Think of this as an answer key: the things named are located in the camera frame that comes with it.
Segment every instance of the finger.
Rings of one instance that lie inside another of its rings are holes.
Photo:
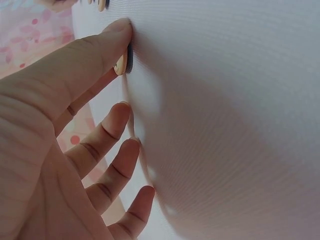
[[[57,137],[66,125],[74,118],[78,111],[101,92],[109,83],[111,83],[117,74],[113,70],[109,70],[104,76],[102,76],[89,90],[83,93],[80,97],[74,100],[67,109],[61,114],[61,116],[53,122],[54,133]]]
[[[51,121],[116,64],[128,47],[132,27],[127,18],[99,35],[54,51],[7,79],[2,94],[38,109]]]
[[[133,240],[142,232],[148,222],[154,196],[153,187],[141,188],[124,216],[108,227],[114,240]]]
[[[99,181],[86,189],[92,205],[103,214],[126,186],[135,170],[140,143],[131,138],[123,142],[117,156]]]
[[[114,105],[104,120],[79,144],[65,152],[83,179],[120,139],[131,113],[127,103]]]

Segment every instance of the white curved surface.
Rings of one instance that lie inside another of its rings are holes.
[[[123,89],[133,107],[143,167],[120,197],[157,189],[139,239],[320,239],[320,2],[83,0],[76,36],[120,17],[133,70],[91,107],[99,122]]]

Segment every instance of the pink polka dot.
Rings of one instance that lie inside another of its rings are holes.
[[[70,142],[71,142],[73,145],[76,145],[76,144],[80,143],[80,137],[77,136],[77,135],[73,135],[73,136],[70,138]]]

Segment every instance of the hand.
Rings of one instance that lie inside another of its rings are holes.
[[[134,171],[140,144],[126,140],[99,181],[86,176],[121,137],[128,104],[118,103],[80,144],[63,153],[56,137],[116,78],[132,37],[128,19],[76,40],[0,82],[0,239],[131,240],[145,227],[155,191],[143,187],[117,223],[101,214]]]
[[[46,8],[58,13],[71,8],[78,0],[33,0],[36,4],[44,5]]]

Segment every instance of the pink patterned fabric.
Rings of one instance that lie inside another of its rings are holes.
[[[0,0],[0,79],[73,41],[71,13],[71,9],[55,13],[33,0]],[[62,151],[77,144],[94,127],[86,105],[58,137]],[[101,162],[91,180],[106,168],[106,162]]]

